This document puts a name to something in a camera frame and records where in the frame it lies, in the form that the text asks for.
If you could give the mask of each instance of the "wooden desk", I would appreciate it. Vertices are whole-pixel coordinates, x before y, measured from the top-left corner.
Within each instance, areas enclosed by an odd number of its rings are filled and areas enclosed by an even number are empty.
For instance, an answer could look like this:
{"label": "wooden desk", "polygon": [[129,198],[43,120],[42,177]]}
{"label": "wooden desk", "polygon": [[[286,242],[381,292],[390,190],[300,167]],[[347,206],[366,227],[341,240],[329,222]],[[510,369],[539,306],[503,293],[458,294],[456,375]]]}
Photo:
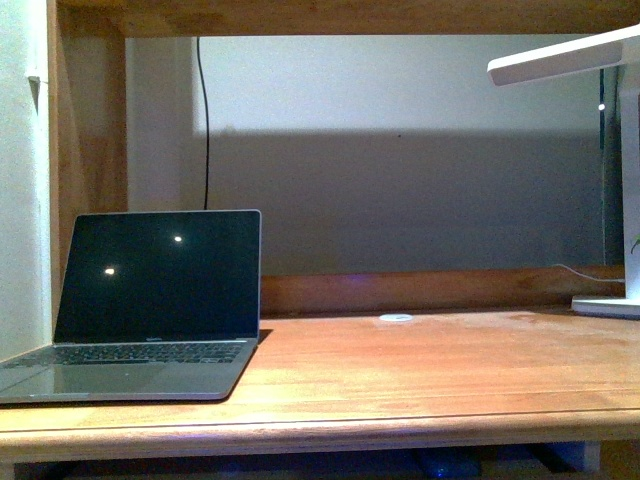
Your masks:
{"label": "wooden desk", "polygon": [[0,409],[0,462],[640,437],[640,322],[564,311],[262,322],[219,404]]}

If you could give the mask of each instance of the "wooden shelf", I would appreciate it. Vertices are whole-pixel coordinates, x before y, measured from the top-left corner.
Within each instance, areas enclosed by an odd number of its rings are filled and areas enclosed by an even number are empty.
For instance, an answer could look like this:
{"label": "wooden shelf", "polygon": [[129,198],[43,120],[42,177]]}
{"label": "wooden shelf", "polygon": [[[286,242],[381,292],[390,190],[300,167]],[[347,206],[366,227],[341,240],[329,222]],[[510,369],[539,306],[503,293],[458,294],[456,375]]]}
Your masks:
{"label": "wooden shelf", "polygon": [[62,0],[126,37],[597,33],[640,21],[628,0]]}

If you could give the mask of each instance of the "laptop trackpad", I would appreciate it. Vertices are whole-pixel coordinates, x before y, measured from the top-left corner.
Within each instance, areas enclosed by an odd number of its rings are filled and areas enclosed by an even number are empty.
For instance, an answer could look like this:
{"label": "laptop trackpad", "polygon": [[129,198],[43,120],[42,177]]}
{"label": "laptop trackpad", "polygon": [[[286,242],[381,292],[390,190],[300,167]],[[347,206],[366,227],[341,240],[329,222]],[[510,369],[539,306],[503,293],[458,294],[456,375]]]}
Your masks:
{"label": "laptop trackpad", "polygon": [[92,396],[140,392],[166,368],[165,365],[55,365],[14,369],[22,374],[18,377],[16,372],[16,378],[12,379],[15,384],[4,389],[2,394],[16,399],[30,397],[32,401],[56,401],[75,397],[82,400],[88,398],[89,392]]}

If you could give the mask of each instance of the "laptop screen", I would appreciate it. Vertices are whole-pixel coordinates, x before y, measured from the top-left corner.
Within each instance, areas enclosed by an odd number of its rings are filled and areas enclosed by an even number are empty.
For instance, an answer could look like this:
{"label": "laptop screen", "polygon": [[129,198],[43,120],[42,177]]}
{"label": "laptop screen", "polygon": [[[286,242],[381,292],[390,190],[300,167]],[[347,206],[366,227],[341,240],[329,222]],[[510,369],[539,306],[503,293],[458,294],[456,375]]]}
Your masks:
{"label": "laptop screen", "polygon": [[257,210],[82,215],[54,340],[255,338]]}

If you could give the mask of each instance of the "desk lamp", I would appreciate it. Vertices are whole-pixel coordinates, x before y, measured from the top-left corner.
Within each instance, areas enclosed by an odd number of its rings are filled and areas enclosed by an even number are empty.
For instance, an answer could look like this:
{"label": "desk lamp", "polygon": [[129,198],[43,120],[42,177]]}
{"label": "desk lamp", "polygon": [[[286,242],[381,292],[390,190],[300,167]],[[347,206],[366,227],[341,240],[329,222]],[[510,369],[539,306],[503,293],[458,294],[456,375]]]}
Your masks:
{"label": "desk lamp", "polygon": [[574,311],[640,319],[640,25],[489,62],[496,86],[626,65],[620,88],[625,298],[575,297]]}

